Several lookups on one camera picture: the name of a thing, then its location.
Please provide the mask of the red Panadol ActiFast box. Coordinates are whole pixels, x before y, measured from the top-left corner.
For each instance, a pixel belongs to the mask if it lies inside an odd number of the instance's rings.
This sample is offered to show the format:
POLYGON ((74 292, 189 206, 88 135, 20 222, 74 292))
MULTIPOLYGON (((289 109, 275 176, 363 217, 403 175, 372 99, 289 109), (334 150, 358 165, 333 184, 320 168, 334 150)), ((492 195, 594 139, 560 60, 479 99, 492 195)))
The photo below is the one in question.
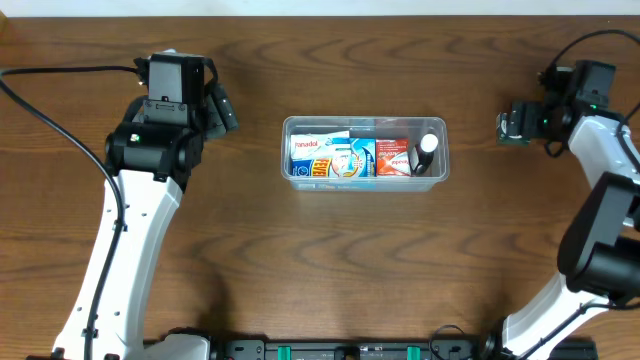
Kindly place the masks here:
POLYGON ((376 140, 376 175, 378 177, 410 176, 406 138, 376 140))

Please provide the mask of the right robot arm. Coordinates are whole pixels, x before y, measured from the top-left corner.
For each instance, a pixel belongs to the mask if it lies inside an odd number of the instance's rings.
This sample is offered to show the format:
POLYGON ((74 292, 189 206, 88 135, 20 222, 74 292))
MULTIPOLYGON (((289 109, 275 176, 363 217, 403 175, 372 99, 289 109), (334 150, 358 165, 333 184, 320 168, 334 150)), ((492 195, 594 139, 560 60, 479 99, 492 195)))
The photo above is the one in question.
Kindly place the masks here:
POLYGON ((579 60, 551 63, 538 76, 540 102, 518 101, 496 118, 499 142, 541 140, 552 157, 578 160, 591 191, 560 242, 557 271, 523 308, 481 343, 481 359, 550 359, 581 325, 608 311, 639 307, 639 152, 628 120, 609 108, 616 68, 579 60))

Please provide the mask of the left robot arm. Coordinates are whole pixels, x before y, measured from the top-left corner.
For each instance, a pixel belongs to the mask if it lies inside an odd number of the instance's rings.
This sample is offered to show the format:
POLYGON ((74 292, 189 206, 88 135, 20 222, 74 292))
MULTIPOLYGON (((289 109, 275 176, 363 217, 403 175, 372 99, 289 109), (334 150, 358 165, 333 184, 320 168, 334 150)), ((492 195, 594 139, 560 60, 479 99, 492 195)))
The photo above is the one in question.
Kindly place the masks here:
POLYGON ((102 217, 74 308, 53 359, 213 359, 211 335, 176 328, 144 338, 144 318, 166 231, 206 141, 238 126, 212 59, 157 52, 135 61, 148 93, 105 141, 102 217))

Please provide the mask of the blue medicine box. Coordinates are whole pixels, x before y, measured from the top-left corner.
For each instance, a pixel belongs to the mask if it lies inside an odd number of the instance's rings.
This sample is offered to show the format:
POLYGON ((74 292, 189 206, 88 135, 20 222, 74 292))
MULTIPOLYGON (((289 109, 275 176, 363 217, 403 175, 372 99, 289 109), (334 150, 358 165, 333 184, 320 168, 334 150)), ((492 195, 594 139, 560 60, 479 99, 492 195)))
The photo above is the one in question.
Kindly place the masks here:
POLYGON ((291 159, 291 175, 322 178, 375 177, 375 140, 350 138, 349 145, 349 150, 338 150, 328 158, 291 159))

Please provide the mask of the dark bottle white cap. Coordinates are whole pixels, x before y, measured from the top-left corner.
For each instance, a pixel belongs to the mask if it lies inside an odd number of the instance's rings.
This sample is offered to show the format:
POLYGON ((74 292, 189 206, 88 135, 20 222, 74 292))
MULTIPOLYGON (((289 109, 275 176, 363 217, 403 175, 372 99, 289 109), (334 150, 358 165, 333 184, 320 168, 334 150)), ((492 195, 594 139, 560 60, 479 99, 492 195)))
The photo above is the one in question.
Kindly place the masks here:
POLYGON ((421 176, 431 166, 435 152, 438 148, 439 140, 435 134, 424 135, 408 152, 408 160, 411 174, 421 176))

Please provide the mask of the white Panadol box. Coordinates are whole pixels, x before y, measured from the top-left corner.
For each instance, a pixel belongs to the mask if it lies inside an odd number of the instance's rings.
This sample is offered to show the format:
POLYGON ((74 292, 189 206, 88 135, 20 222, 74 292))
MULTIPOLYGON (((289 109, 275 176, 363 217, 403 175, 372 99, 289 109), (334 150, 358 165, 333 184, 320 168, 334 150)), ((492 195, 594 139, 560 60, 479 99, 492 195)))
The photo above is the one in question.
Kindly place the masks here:
POLYGON ((332 157, 338 150, 349 150, 348 130, 325 134, 296 134, 290 137, 292 160, 332 157))

